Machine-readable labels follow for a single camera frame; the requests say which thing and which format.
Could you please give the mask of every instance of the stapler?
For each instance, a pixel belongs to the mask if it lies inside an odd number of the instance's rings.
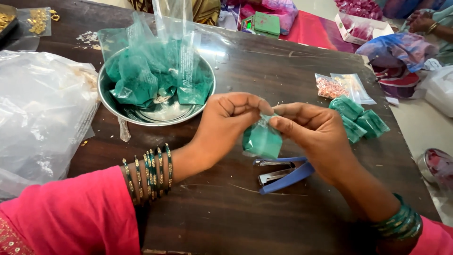
[[[303,161],[304,163],[296,168],[294,162]],[[306,157],[286,157],[277,159],[255,159],[253,165],[258,166],[275,166],[275,165],[288,165],[290,168],[262,174],[258,176],[258,181],[263,186],[260,189],[260,194],[264,195],[283,189],[292,185],[300,180],[303,180],[314,173],[313,166],[307,161]]]

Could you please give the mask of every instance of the cardboard box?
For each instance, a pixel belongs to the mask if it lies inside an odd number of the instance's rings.
[[[374,28],[373,29],[373,38],[376,38],[376,37],[379,37],[382,35],[394,34],[392,28],[386,22],[366,19],[366,18],[347,15],[347,14],[344,14],[344,15],[347,16],[348,18],[350,18],[353,22],[369,23],[370,26],[372,26]],[[367,40],[354,37],[349,32],[346,31],[346,29],[343,26],[343,22],[340,19],[340,14],[337,14],[335,16],[335,23],[337,24],[338,30],[340,30],[340,34],[343,37],[343,41],[353,43],[353,44],[358,44],[358,45],[362,45],[367,42]]]

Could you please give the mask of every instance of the small green packet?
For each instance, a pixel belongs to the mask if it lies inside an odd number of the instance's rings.
[[[358,142],[360,138],[367,133],[365,129],[355,124],[346,116],[341,115],[341,119],[343,120],[343,126],[344,129],[346,129],[347,138],[349,139],[350,144]]]
[[[361,105],[355,103],[345,95],[341,95],[332,100],[329,104],[330,109],[334,109],[348,119],[354,121],[365,110]]]
[[[282,136],[275,128],[269,126],[269,120],[273,116],[261,114],[261,119],[244,131],[242,138],[243,154],[250,157],[262,157],[276,159],[282,147]]]
[[[390,131],[390,128],[373,110],[364,111],[355,122],[367,131],[366,139],[378,138],[383,133]]]

